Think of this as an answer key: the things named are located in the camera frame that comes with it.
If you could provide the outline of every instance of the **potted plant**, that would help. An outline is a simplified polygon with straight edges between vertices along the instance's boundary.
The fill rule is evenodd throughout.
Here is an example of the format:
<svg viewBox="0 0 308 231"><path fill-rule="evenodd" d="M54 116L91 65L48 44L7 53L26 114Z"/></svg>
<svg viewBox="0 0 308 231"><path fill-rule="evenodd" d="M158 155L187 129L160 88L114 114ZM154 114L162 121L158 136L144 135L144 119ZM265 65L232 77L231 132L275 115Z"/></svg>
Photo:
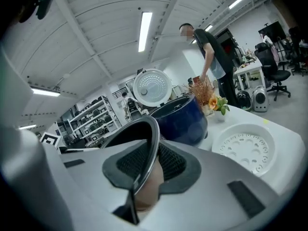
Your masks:
<svg viewBox="0 0 308 231"><path fill-rule="evenodd" d="M213 96L208 102L210 109L214 111L215 117L218 121L225 121L227 110L230 111L230 108L227 106L228 100L220 96Z"/></svg>
<svg viewBox="0 0 308 231"><path fill-rule="evenodd" d="M213 109L209 107L209 100L213 96L214 91L208 78L204 82L198 81L188 87L189 93L196 96L199 106L201 107L205 116L212 113Z"/></svg>

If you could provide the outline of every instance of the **orange flower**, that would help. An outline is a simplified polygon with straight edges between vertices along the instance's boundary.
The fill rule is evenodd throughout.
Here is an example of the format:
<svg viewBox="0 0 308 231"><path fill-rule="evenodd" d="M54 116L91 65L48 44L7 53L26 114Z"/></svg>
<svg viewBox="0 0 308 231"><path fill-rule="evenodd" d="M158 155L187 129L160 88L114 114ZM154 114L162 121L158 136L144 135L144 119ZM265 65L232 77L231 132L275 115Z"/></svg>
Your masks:
<svg viewBox="0 0 308 231"><path fill-rule="evenodd" d="M214 109L217 106L217 98L213 97L210 98L210 100L208 101L208 106L210 107L210 109Z"/></svg>

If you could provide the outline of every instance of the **person's hand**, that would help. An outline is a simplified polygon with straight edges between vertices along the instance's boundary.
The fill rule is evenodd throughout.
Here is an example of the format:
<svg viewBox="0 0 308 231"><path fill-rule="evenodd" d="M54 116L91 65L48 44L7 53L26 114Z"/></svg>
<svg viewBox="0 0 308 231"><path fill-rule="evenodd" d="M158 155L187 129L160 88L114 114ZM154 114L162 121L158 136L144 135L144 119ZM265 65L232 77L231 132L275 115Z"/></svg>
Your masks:
<svg viewBox="0 0 308 231"><path fill-rule="evenodd" d="M204 82L205 81L205 75L200 75L199 80L200 80L200 82Z"/></svg>

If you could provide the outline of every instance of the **flower vase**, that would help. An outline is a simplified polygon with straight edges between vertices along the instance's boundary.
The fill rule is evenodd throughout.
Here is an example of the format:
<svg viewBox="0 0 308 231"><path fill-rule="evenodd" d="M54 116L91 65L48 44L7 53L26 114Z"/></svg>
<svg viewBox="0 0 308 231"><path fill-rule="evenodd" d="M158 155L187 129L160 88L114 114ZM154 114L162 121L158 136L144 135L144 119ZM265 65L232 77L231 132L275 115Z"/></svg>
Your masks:
<svg viewBox="0 0 308 231"><path fill-rule="evenodd" d="M208 116L208 115L212 114L212 112L213 112L213 111L210 109L210 107L208 106L208 104L202 106L202 111L203 111L203 114L204 114L205 116Z"/></svg>
<svg viewBox="0 0 308 231"><path fill-rule="evenodd" d="M214 114L218 121L225 121L228 111L226 111L225 115L223 115L221 111L214 111Z"/></svg>

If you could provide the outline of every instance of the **blue pot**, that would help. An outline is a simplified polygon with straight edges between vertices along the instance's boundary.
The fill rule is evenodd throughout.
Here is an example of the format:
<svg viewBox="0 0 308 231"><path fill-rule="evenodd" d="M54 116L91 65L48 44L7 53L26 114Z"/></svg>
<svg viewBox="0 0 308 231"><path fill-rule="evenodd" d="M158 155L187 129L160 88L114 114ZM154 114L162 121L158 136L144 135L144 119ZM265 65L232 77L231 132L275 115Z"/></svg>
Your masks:
<svg viewBox="0 0 308 231"><path fill-rule="evenodd" d="M207 119L194 95L177 98L155 110L160 133L171 141L199 144L207 134Z"/></svg>

